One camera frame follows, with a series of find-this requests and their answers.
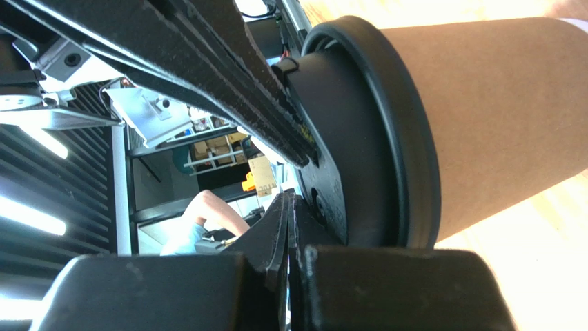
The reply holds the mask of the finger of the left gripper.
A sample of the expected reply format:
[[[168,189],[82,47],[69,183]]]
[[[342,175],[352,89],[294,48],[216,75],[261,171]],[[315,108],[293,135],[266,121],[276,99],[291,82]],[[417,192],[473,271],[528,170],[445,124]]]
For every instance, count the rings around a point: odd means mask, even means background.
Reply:
[[[6,30],[47,92],[115,78],[243,127],[285,161],[315,162],[286,90],[234,1],[8,1]]]

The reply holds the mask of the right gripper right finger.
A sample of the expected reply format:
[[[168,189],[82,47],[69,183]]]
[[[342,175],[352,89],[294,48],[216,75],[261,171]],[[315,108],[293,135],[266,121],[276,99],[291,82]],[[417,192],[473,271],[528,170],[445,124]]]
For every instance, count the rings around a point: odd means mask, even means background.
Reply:
[[[294,330],[514,330],[490,267],[466,250],[353,248],[292,200]]]

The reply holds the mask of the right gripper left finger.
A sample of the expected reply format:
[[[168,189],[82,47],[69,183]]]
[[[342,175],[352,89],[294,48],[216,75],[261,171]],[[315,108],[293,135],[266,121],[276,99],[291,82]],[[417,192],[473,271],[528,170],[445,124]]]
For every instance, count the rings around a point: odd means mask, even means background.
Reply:
[[[59,273],[32,330],[284,330],[294,195],[215,254],[82,256]]]

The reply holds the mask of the brown paper cup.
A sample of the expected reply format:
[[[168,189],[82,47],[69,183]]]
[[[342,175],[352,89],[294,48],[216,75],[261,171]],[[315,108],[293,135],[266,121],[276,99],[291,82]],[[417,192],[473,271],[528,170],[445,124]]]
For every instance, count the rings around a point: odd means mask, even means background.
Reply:
[[[443,240],[587,168],[587,22],[389,28],[438,156]]]

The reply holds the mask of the black cup lid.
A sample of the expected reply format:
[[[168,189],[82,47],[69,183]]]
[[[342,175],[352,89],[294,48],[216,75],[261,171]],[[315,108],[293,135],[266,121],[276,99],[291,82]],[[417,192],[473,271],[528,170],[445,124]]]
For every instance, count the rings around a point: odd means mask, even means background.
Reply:
[[[315,26],[275,68],[315,142],[297,171],[318,223],[356,247],[432,248],[441,219],[438,158],[397,50],[368,21]]]

